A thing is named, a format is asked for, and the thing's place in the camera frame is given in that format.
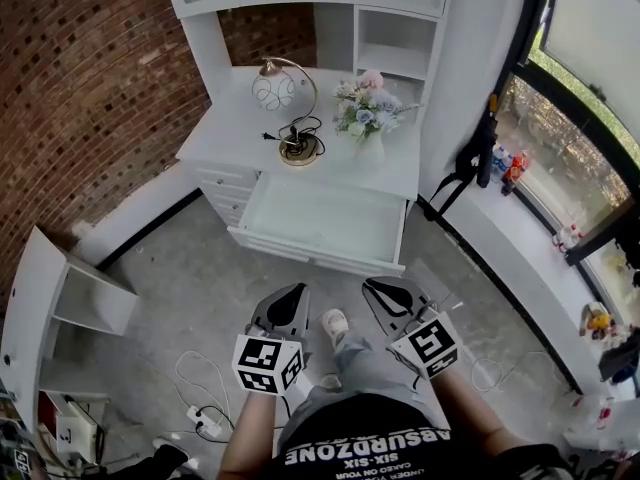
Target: power strip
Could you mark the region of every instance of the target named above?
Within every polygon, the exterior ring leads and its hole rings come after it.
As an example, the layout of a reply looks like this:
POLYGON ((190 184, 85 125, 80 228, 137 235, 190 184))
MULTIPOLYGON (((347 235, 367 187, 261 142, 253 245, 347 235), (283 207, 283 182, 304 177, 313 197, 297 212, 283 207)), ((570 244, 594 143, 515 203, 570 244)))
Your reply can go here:
POLYGON ((192 405, 187 411, 187 418, 193 421, 196 425, 201 423, 199 432, 207 433, 210 437, 216 438, 222 433, 222 427, 218 425, 215 421, 209 418, 204 411, 200 411, 200 416, 198 416, 199 409, 192 405))

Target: flower bouquet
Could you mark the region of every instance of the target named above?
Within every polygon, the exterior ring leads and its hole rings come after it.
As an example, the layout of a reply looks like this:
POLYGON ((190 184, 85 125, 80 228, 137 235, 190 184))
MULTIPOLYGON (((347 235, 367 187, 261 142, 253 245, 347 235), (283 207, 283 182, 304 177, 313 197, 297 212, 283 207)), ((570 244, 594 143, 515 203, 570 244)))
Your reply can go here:
POLYGON ((338 99, 338 115, 333 118, 336 131, 346 132, 362 144, 371 136, 393 130, 403 119, 400 114, 420 106, 403 107, 383 85, 384 78, 373 70, 353 81, 341 81, 334 91, 338 99))

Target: floor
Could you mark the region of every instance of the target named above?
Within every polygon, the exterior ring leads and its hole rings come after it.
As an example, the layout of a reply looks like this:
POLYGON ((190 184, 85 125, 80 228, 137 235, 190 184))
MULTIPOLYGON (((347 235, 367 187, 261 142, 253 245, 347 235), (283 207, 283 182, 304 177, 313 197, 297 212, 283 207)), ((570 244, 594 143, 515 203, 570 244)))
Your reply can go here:
MULTIPOLYGON (((470 376, 476 358, 495 361, 481 360, 474 368, 479 387, 491 387, 499 379, 497 365, 506 373, 520 360, 508 378, 483 394, 507 425, 532 441, 564 446, 557 422, 566 383, 557 380, 560 374, 548 357, 523 356, 542 350, 540 342, 495 286, 437 224, 424 219, 419 208, 407 220, 401 262, 407 266, 405 277, 443 302, 443 307, 457 306, 448 313, 464 343, 466 353, 459 364, 464 374, 470 376)), ((203 354, 219 365, 231 417, 237 419, 245 393, 230 368, 236 336, 256 304, 283 286, 302 281, 312 290, 312 380, 331 368, 329 344, 317 322, 327 309, 343 308, 355 330, 375 345, 384 344, 361 295, 362 278, 239 247, 203 197, 127 252, 108 274, 131 286, 143 301, 126 336, 79 330, 64 347, 97 371, 112 395, 106 416, 110 429, 106 462, 131 454, 144 457, 152 453, 151 440, 163 435, 180 438, 198 461, 200 475, 214 478, 224 445, 176 433, 192 431, 193 424, 167 376, 177 383, 187 404, 210 404, 207 393, 174 372, 184 352, 203 354)), ((209 363, 187 355, 180 362, 180 374, 224 400, 219 377, 209 363)), ((277 424, 285 421, 279 403, 277 424)), ((227 436, 225 428, 221 438, 227 436)), ((136 460, 120 461, 110 469, 136 460)))

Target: gray pants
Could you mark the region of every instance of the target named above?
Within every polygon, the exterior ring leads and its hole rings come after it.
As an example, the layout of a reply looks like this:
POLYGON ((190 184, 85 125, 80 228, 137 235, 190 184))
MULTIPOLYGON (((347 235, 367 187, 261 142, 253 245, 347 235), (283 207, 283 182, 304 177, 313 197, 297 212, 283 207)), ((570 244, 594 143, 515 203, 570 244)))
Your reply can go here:
POLYGON ((366 339, 348 331, 336 347, 334 361, 342 388, 334 391, 315 386, 284 427, 278 450, 313 413, 360 393, 386 396, 415 407, 434 426, 437 425, 437 421, 441 421, 441 418, 437 417, 441 409, 435 397, 433 400, 437 407, 434 407, 433 401, 428 403, 412 388, 415 374, 398 362, 391 352, 376 352, 366 339))

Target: lamp shade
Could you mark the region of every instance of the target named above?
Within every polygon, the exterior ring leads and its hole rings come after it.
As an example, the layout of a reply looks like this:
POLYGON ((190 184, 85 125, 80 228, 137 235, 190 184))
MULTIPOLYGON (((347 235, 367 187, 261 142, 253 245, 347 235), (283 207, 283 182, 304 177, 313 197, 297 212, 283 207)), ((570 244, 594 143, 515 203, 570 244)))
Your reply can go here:
POLYGON ((268 76, 258 75, 251 86, 251 92, 265 110, 278 110, 293 101, 296 84, 284 69, 278 71, 268 76))

